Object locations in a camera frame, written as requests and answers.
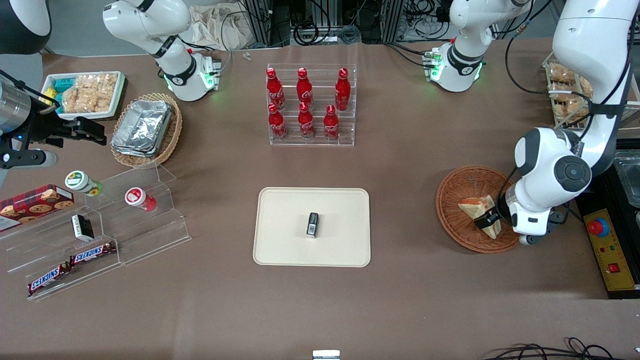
coca-cola bottle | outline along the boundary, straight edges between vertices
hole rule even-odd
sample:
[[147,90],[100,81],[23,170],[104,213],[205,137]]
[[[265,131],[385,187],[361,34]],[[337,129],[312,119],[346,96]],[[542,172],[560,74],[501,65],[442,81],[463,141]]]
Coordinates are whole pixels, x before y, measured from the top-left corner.
[[300,113],[298,114],[298,122],[300,123],[300,133],[305,140],[311,140],[316,135],[314,129],[314,116],[309,112],[309,104],[300,103]]
[[298,69],[298,84],[296,85],[298,91],[298,100],[305,102],[309,105],[309,109],[314,108],[314,93],[311,86],[311,81],[307,78],[307,70],[303,67]]
[[287,138],[287,128],[284,125],[282,114],[278,111],[276,104],[269,104],[269,126],[275,140],[284,140]]
[[329,140],[338,139],[338,115],[335,114],[335,106],[328,105],[326,107],[326,115],[324,116],[324,137]]
[[273,67],[267,69],[267,91],[271,102],[276,104],[279,110],[284,109],[284,89]]
[[335,84],[335,106],[338,111],[346,111],[349,106],[351,84],[349,84],[349,72],[343,67],[338,71],[338,82]]

tabletop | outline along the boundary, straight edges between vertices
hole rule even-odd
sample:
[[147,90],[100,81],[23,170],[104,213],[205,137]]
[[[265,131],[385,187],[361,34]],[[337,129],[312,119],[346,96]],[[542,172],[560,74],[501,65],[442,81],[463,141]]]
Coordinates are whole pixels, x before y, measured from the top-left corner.
[[[25,279],[3,261],[0,359],[308,359],[336,348],[344,359],[462,360],[514,343],[563,347],[565,336],[634,357],[640,307],[606,300],[575,218],[538,245],[494,255],[460,247],[438,221],[435,192],[447,173],[508,172],[518,138],[552,122],[545,96],[509,81],[505,47],[492,44],[481,77],[460,94],[425,82],[382,45],[264,49],[250,51],[251,61],[234,53],[218,91],[179,101],[184,126],[164,164],[193,239],[38,302],[26,300]],[[514,42],[514,77],[543,88],[550,50],[550,39]],[[46,74],[122,71],[125,104],[169,92],[150,56],[43,59]],[[356,145],[270,146],[268,63],[357,63]],[[60,183],[76,168],[98,180],[128,169],[90,142],[66,141],[58,155],[52,168],[11,170],[0,197]],[[267,186],[367,190],[369,265],[256,264],[257,200]]]

metal cylinder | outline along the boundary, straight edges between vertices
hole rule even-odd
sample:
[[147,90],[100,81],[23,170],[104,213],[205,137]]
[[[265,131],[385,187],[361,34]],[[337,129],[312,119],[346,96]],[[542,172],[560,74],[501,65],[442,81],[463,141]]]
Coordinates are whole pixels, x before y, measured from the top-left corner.
[[0,131],[16,130],[29,117],[31,97],[12,83],[0,79]]

red switch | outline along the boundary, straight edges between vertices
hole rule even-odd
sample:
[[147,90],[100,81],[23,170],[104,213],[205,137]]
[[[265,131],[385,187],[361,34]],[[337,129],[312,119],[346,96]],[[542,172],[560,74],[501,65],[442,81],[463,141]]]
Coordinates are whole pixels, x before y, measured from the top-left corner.
[[618,263],[609,264],[609,272],[620,272]]
[[609,234],[609,224],[603,218],[596,218],[587,224],[587,230],[589,234],[603,238]]

brown wicker basket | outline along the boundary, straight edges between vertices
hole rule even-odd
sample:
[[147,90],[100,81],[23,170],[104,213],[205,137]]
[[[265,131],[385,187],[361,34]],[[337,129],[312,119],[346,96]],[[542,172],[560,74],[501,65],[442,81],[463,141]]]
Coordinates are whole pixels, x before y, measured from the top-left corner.
[[506,176],[490,167],[461,167],[445,176],[436,193],[436,210],[440,223],[460,245],[483,254],[495,254],[513,249],[518,235],[505,221],[497,239],[491,239],[478,229],[473,219],[458,207],[468,197],[491,195],[494,201]]
[[131,104],[133,104],[133,102],[137,100],[162,100],[164,102],[167,102],[168,104],[171,104],[173,108],[171,118],[169,119],[169,124],[166,127],[166,132],[164,133],[162,144],[160,145],[160,151],[158,152],[158,155],[153,158],[120,154],[119,152],[115,151],[114,148],[111,148],[111,152],[119,163],[130,167],[138,167],[146,163],[150,163],[151,161],[162,164],[169,158],[169,156],[171,156],[173,150],[175,149],[175,146],[178,144],[180,131],[182,131],[182,114],[180,113],[180,108],[178,108],[178,104],[175,102],[175,100],[173,100],[168,95],[157,93],[142,95],[141,97],[129,103],[129,105],[127,105],[127,107],[121,112],[120,117],[118,118],[118,122],[116,123],[116,126],[113,130],[113,134],[118,131],[118,127],[122,123],[122,118],[124,118],[124,115],[127,113],[127,110],[129,109]]

